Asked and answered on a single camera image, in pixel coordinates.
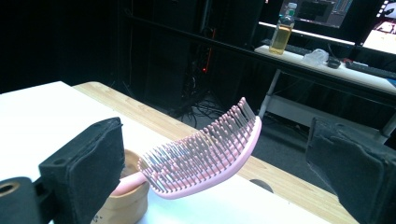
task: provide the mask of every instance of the hairbrush handle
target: hairbrush handle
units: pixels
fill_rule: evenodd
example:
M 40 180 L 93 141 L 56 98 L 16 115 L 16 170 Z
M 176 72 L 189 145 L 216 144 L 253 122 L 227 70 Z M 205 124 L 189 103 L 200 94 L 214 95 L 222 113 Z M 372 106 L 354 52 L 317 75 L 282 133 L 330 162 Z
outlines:
M 137 172 L 132 175 L 125 176 L 120 180 L 119 185 L 111 192 L 110 196 L 121 196 L 134 189 L 147 181 L 142 172 Z

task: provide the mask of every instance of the wooden table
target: wooden table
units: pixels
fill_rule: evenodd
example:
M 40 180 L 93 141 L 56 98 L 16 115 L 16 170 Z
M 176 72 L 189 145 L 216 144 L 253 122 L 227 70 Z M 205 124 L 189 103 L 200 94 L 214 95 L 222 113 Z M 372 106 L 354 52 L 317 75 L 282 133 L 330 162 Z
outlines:
M 171 140 L 196 132 L 192 127 L 101 83 L 89 82 L 74 88 Z M 265 181 L 273 189 L 274 194 L 331 223 L 357 223 L 338 202 L 335 195 L 265 161 L 250 157 L 238 174 L 245 179 Z

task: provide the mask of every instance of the dark background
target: dark background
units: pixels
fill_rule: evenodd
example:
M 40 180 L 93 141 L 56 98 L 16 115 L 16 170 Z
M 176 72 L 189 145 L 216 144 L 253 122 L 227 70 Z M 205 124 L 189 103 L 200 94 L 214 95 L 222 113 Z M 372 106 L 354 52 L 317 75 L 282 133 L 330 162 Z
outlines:
M 256 110 L 275 73 L 273 66 L 132 26 L 125 9 L 148 21 L 254 50 L 273 34 L 257 25 L 263 18 L 277 20 L 277 2 L 281 1 L 269 2 L 2 1 L 0 93 L 58 80 L 69 85 L 99 81 L 148 105 L 164 107 L 174 117 L 209 91 L 225 108 L 246 96 Z M 364 5 L 365 1 L 354 2 L 361 10 L 371 7 Z M 349 33 L 361 33 L 360 27 L 349 24 Z M 328 48 L 328 43 L 298 36 L 292 36 L 290 44 Z M 396 71 L 394 55 L 337 45 L 332 46 L 332 52 L 339 58 Z M 374 128 L 384 126 L 395 112 L 394 105 L 379 105 L 296 77 L 282 76 L 276 92 Z

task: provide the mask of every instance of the hairbrush bristle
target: hairbrush bristle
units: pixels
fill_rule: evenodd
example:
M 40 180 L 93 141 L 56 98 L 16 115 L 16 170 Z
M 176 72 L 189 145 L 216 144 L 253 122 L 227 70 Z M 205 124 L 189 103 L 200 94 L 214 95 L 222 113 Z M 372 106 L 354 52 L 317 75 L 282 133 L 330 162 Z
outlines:
M 201 131 L 152 149 L 139 169 L 160 193 L 200 185 L 233 166 L 248 143 L 255 118 L 245 98 Z

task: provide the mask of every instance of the plastic bottle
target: plastic bottle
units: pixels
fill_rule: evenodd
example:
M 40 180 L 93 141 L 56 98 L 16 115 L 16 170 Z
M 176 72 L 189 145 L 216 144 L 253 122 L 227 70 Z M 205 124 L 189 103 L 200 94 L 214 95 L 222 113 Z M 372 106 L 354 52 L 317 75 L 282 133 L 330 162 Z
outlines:
M 297 8 L 297 4 L 289 3 L 286 9 L 285 16 L 279 18 L 277 26 L 271 41 L 271 46 L 269 48 L 271 53 L 283 54 L 286 45 L 288 44 L 291 30 L 294 26 L 294 10 Z

